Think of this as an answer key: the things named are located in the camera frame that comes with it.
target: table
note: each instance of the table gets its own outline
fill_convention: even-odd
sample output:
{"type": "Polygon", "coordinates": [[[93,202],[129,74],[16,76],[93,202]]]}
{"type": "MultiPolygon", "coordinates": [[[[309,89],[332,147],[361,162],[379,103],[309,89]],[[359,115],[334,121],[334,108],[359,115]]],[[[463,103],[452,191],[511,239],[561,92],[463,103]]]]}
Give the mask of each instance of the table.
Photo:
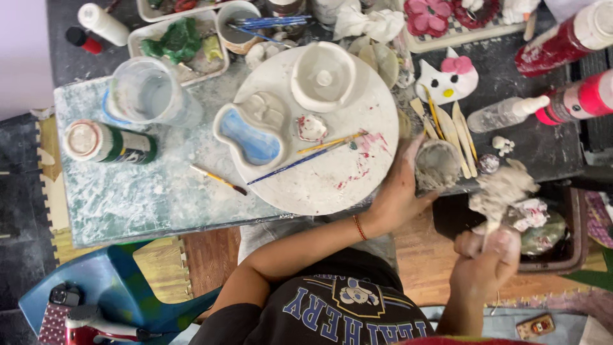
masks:
{"type": "MultiPolygon", "coordinates": [[[[110,75],[117,65],[129,57],[126,47],[111,47],[93,56],[65,42],[64,32],[67,27],[77,24],[76,13],[84,2],[86,0],[48,0],[54,82],[58,86],[64,85],[55,91],[60,134],[71,121],[78,118],[106,122],[100,100],[108,79],[66,84],[110,75]]],[[[144,25],[138,18],[134,1],[123,1],[113,15],[132,29],[144,25]]],[[[299,43],[329,41],[330,38],[330,32],[314,25],[299,43]]],[[[521,77],[514,69],[512,56],[522,44],[521,35],[515,34],[502,37],[499,41],[465,44],[456,48],[459,54],[473,59],[481,75],[478,89],[460,102],[465,115],[514,95],[534,96],[549,85],[557,87],[564,83],[566,73],[563,69],[537,79],[521,77]]],[[[414,56],[416,65],[422,57],[426,57],[431,65],[439,66],[444,50],[414,56]]],[[[195,172],[188,172],[185,163],[193,161],[232,182],[242,181],[230,159],[229,149],[213,138],[211,130],[216,111],[232,101],[239,85],[250,73],[244,58],[233,55],[232,60],[222,76],[188,88],[204,104],[205,120],[200,126],[192,129],[159,125],[129,126],[130,129],[150,133],[158,140],[159,156],[154,162],[146,166],[75,164],[62,154],[75,247],[136,241],[295,216],[272,207],[252,193],[246,198],[237,198],[231,189],[206,180],[195,172]]],[[[408,110],[411,92],[395,90],[394,94],[398,106],[408,110]]],[[[450,110],[446,106],[451,105],[443,106],[445,110],[450,110]]],[[[516,151],[511,157],[524,162],[538,181],[561,179],[581,172],[579,128],[575,123],[548,127],[531,118],[513,129],[507,128],[497,133],[516,142],[516,151]]],[[[492,133],[473,136],[480,154],[494,153],[489,145],[491,137],[492,133]]],[[[477,187],[474,180],[462,179],[447,194],[469,192],[477,187]]],[[[354,208],[368,206],[370,201],[371,196],[354,208]]]]}

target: blue stool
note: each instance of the blue stool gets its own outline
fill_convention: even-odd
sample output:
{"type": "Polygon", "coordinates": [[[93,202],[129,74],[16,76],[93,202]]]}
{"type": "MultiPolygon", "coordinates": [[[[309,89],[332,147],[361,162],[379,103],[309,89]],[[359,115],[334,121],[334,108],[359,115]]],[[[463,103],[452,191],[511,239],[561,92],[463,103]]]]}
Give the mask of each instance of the blue stool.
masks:
{"type": "Polygon", "coordinates": [[[34,333],[39,334],[51,289],[66,282],[81,291],[81,304],[97,304],[108,321],[164,333],[146,344],[171,342],[213,305],[221,287],[182,303],[160,302],[132,257],[149,242],[102,248],[55,269],[19,300],[19,308],[34,333]]]}

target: bracelet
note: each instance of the bracelet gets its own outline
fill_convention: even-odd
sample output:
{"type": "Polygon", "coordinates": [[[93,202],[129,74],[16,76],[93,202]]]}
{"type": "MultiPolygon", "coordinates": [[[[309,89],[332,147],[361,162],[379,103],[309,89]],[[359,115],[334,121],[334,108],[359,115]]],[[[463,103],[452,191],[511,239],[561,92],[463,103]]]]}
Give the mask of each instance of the bracelet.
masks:
{"type": "Polygon", "coordinates": [[[363,241],[368,241],[368,238],[366,238],[366,236],[364,236],[364,231],[362,231],[362,227],[360,226],[360,221],[357,219],[357,214],[353,215],[353,221],[356,223],[357,232],[360,233],[360,237],[362,238],[362,240],[363,241]]]}

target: pink paint bottle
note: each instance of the pink paint bottle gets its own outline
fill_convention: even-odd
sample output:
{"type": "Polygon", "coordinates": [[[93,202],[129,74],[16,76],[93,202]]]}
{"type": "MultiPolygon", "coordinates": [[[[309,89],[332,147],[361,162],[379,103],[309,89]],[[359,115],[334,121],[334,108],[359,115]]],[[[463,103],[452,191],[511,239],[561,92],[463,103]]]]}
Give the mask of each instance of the pink paint bottle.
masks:
{"type": "Polygon", "coordinates": [[[613,69],[554,90],[548,106],[536,111],[546,125],[613,114],[613,69]]]}
{"type": "Polygon", "coordinates": [[[613,0],[584,7],[519,49],[517,70],[534,77],[613,45],[613,0]]]}

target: t-shirt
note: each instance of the t-shirt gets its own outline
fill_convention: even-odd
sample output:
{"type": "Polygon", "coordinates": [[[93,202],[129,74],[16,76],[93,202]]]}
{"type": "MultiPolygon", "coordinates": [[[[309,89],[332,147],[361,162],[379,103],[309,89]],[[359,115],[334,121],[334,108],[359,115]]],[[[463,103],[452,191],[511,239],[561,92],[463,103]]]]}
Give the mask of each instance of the t-shirt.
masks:
{"type": "Polygon", "coordinates": [[[271,286],[263,309],[240,303],[216,311],[190,345],[375,345],[433,335],[402,290],[383,259],[345,248],[271,286]]]}

